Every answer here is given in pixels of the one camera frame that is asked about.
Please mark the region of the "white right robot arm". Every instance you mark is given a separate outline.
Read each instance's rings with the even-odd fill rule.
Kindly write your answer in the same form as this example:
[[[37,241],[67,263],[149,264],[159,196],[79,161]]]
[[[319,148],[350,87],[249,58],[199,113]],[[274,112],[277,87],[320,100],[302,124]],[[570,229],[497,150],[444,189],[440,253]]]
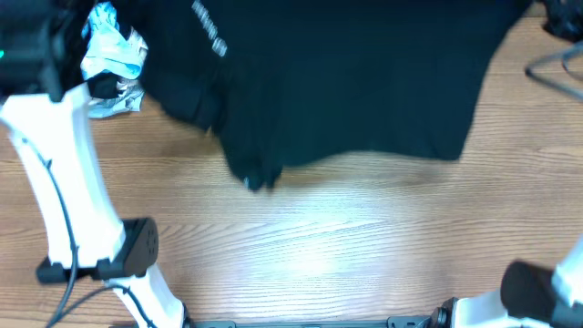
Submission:
[[[545,1],[547,20],[543,29],[552,36],[567,40],[572,47],[540,57],[525,67],[525,74],[538,84],[552,88],[577,100],[582,90],[535,72],[559,61],[571,78],[580,81],[582,74],[568,67],[572,58],[582,55],[582,3],[580,1]],[[500,287],[492,292],[468,298],[451,298],[421,319],[394,317],[389,327],[576,327],[582,326],[582,240],[554,269],[526,261],[513,261],[505,270]]]

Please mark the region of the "black t-shirt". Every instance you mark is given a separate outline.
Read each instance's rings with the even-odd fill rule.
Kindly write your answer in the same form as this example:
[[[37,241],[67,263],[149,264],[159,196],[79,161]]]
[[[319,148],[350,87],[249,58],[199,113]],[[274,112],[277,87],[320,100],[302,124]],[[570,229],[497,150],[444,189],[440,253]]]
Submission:
[[[495,52],[526,1],[116,1],[139,83],[212,132],[250,190],[350,151],[458,160]]]

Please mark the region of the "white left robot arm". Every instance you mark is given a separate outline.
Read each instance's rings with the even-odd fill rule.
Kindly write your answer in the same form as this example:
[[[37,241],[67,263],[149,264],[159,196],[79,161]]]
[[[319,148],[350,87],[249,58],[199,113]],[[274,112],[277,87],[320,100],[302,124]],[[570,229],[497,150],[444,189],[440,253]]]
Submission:
[[[138,327],[186,327],[185,305],[157,264],[150,218],[122,220],[102,178],[82,76],[90,1],[1,4],[1,120],[22,160],[48,241],[36,270],[72,290],[90,277],[114,291]]]

